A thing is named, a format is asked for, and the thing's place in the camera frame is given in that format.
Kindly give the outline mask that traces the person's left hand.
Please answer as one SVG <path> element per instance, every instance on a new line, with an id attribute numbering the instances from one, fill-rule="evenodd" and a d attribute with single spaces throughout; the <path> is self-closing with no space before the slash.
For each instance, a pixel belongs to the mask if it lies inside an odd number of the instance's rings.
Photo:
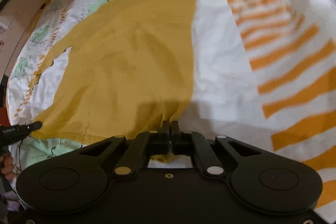
<path id="1" fill-rule="evenodd" d="M 6 153 L 1 156 L 1 174 L 5 176 L 7 180 L 13 180 L 17 177 L 17 174 L 14 172 L 15 165 L 13 157 L 10 153 Z"/>

